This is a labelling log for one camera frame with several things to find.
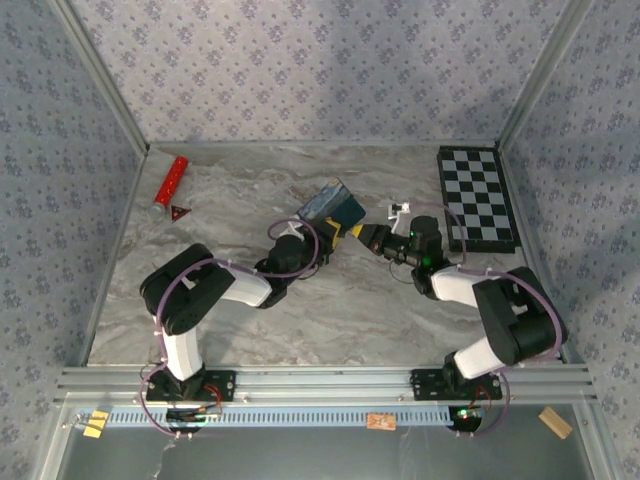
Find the red can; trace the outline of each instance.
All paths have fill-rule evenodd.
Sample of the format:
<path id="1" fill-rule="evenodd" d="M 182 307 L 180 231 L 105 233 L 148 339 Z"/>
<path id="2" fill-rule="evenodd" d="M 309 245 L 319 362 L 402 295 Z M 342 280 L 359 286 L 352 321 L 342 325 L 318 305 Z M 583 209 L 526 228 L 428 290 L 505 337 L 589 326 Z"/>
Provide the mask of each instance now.
<path id="1" fill-rule="evenodd" d="M 169 173 L 167 173 L 167 176 L 164 178 L 164 182 L 162 182 L 162 186 L 158 190 L 153 205 L 151 205 L 149 213 L 151 213 L 153 217 L 162 218 L 165 215 L 169 207 L 169 202 L 176 192 L 180 179 L 184 175 L 184 171 L 188 165 L 189 160 L 182 155 L 176 157 L 173 161 L 173 165 L 171 165 Z"/>

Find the red cylinder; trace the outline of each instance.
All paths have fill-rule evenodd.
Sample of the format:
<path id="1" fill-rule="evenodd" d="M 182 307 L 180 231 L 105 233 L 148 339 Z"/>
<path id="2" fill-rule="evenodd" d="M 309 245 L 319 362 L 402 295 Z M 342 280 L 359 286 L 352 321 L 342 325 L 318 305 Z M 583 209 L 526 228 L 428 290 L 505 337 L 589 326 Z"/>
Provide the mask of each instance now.
<path id="1" fill-rule="evenodd" d="M 165 210 L 169 206 L 171 197 L 173 197 L 173 194 L 178 188 L 178 184 L 180 183 L 182 175 L 184 175 L 184 171 L 187 169 L 187 165 L 189 165 L 189 160 L 187 160 L 186 157 L 176 157 L 173 165 L 171 165 L 169 169 L 169 173 L 167 173 L 167 176 L 164 178 L 164 182 L 162 182 L 160 190 L 158 190 L 154 202 L 162 205 Z"/>

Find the checkered board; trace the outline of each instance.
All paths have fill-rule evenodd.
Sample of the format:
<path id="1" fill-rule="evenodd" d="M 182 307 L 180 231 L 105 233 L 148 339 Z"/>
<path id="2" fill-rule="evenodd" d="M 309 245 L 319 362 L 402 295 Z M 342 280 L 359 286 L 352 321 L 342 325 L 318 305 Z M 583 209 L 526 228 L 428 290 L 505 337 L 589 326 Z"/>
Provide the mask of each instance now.
<path id="1" fill-rule="evenodd" d="M 520 245 L 498 151 L 442 147 L 438 167 L 445 205 L 465 231 L 467 251 L 515 253 Z M 449 248 L 460 252 L 460 230 L 447 215 Z"/>

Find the glass panel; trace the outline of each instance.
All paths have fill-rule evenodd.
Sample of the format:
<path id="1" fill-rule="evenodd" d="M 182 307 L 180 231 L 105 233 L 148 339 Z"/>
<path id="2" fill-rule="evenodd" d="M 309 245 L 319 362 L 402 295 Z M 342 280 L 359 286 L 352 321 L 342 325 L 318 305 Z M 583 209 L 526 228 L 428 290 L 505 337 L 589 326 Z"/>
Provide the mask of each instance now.
<path id="1" fill-rule="evenodd" d="M 440 427 L 207 429 L 216 436 L 192 441 L 148 427 L 107 426 L 99 440 L 75 430 L 58 478 L 592 479 L 573 409 L 554 409 L 574 428 L 566 440 L 538 419 L 539 406 L 512 407 L 499 429 L 473 439 Z"/>

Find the gray marble surface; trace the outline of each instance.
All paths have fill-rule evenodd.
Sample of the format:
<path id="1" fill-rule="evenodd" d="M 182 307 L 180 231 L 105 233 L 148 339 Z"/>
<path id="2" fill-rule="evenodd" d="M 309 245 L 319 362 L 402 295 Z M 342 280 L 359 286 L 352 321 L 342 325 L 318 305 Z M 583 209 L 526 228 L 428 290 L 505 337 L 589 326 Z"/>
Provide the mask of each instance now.
<path id="1" fill-rule="evenodd" d="M 171 223 L 148 215 L 174 155 L 191 165 L 173 203 L 192 212 Z M 331 176 L 338 176 L 385 222 L 391 201 L 441 201 L 434 147 L 189 147 L 152 149 L 143 169 L 113 278 L 99 320 L 91 364 L 141 364 L 159 357 L 153 322 L 138 294 L 142 280 L 194 242 L 215 256 L 252 266 L 273 242 L 274 221 L 293 214 Z M 444 215 L 438 218 L 443 236 Z M 403 222 L 404 230 L 408 221 Z M 450 255 L 453 261 L 460 260 Z M 469 265 L 510 269 L 521 254 L 471 254 Z M 410 279 L 408 267 L 396 276 Z M 477 311 L 420 296 L 391 278 L 387 262 L 345 238 L 331 263 L 294 283 L 269 310 L 222 301 L 198 327 L 207 364 L 439 364 L 482 335 Z"/>

